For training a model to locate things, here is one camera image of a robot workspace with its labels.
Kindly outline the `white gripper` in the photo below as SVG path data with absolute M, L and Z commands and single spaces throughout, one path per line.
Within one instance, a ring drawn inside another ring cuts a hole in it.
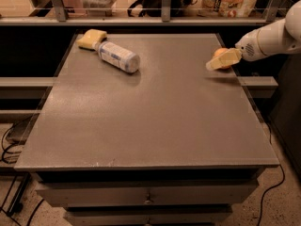
M 265 58 L 265 54 L 259 46 L 259 29 L 243 35 L 235 48 L 219 48 L 214 52 L 213 58 L 206 63 L 206 69 L 209 71 L 227 69 L 237 64 L 241 59 L 245 61 L 256 61 Z

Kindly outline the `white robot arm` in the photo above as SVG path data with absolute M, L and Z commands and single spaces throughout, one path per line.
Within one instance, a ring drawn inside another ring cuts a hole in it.
M 226 69 L 245 61 L 257 61 L 278 54 L 301 52 L 301 1 L 286 16 L 243 35 L 234 48 L 218 49 L 206 63 L 209 71 Z

